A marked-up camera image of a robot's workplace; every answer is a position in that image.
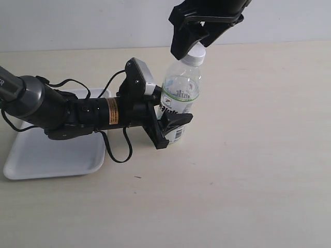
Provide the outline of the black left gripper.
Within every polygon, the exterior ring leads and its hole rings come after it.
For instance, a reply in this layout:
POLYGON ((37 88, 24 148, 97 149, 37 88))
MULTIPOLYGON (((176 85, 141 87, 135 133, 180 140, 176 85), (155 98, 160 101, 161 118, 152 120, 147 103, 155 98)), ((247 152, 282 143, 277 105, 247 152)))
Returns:
POLYGON ((112 130, 124 127, 142 127, 156 149, 165 149, 169 141, 165 135, 190 123, 191 113, 163 113, 156 118, 154 106, 161 101, 162 88, 155 86, 151 96, 139 100, 128 97, 101 98, 99 107, 99 129, 112 130))

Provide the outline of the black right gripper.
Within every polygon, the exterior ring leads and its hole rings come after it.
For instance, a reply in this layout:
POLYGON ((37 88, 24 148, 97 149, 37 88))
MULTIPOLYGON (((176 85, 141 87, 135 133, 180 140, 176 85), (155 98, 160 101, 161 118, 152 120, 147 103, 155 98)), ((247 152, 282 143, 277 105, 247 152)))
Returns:
POLYGON ((169 21, 174 25, 171 54, 183 59, 200 42, 210 46, 238 23, 251 1, 183 1, 173 7, 169 21))

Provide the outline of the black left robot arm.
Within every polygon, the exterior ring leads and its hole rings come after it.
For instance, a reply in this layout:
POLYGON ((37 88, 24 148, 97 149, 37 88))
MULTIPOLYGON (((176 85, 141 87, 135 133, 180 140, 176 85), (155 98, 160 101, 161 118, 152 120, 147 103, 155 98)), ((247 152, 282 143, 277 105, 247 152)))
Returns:
POLYGON ((1 68, 1 115, 41 128, 51 140, 69 140, 107 130, 142 127, 157 149, 168 146, 166 135, 191 122, 191 113, 164 113, 157 118, 154 107, 160 103, 161 88, 151 73, 135 59, 127 62, 125 79, 115 97, 84 98, 62 91, 63 83, 52 84, 41 76, 16 76, 1 68))

